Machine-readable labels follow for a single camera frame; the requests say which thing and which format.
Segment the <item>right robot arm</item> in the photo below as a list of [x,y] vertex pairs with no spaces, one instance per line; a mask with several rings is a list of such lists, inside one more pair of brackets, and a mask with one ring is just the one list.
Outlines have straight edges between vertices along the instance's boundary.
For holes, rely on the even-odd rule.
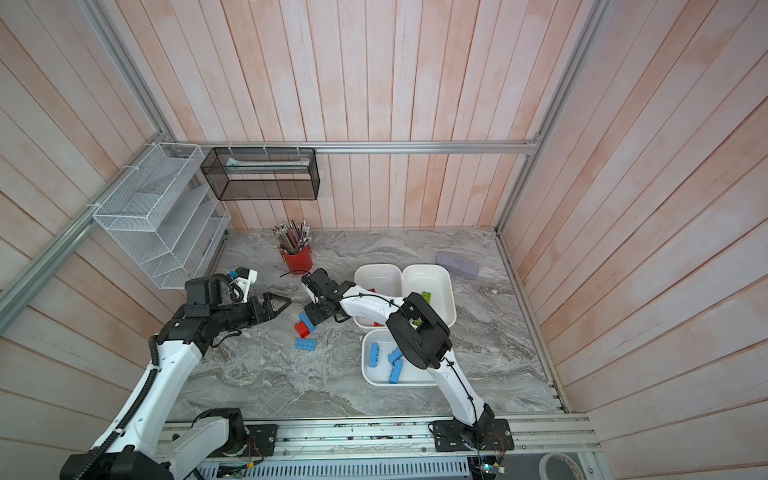
[[386,326],[405,360],[426,371],[447,399],[453,419],[440,425],[447,430],[444,439],[471,448],[490,439],[495,414],[458,364],[448,325],[421,294],[392,297],[351,281],[339,284],[322,268],[303,275],[301,281],[312,298],[304,306],[311,322],[319,324],[343,314]]

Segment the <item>blue long brick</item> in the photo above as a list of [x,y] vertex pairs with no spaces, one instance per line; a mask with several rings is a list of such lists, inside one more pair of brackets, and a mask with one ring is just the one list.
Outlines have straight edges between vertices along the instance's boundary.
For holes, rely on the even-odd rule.
[[379,363],[380,347],[377,342],[372,342],[368,351],[367,366],[370,369],[376,368]]

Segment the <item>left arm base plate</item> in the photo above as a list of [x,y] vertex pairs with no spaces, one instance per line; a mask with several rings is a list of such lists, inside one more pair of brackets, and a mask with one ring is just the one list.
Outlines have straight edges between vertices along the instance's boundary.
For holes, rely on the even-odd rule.
[[277,424],[246,424],[246,444],[243,457],[266,459],[272,457],[277,440]]

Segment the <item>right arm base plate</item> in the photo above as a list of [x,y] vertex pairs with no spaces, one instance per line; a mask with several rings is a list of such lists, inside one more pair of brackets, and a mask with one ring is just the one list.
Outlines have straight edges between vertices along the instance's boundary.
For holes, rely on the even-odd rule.
[[428,430],[438,452],[488,450],[504,453],[515,449],[511,428],[505,419],[494,419],[484,433],[477,433],[455,419],[432,421]]

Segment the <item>blue brick top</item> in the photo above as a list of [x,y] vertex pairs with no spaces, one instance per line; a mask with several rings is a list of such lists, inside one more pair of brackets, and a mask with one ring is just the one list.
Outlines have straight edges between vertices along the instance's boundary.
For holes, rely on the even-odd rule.
[[399,348],[395,348],[387,357],[390,364],[394,364],[398,360],[403,358],[403,354]]

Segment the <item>red brick low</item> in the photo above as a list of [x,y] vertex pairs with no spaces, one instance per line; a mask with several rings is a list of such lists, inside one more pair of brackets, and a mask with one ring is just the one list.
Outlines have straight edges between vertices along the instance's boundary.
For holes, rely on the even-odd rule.
[[313,328],[305,322],[298,322],[294,328],[302,339],[309,337],[313,331]]

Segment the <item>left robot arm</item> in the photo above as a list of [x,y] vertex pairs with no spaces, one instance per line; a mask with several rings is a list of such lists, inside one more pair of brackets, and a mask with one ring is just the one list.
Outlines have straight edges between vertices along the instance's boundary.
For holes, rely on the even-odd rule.
[[250,296],[252,284],[225,274],[186,282],[187,301],[149,338],[150,362],[128,400],[88,452],[66,460],[60,478],[184,479],[215,452],[251,452],[252,436],[237,408],[206,410],[166,448],[158,443],[182,387],[205,353],[290,305],[290,298],[272,292]]

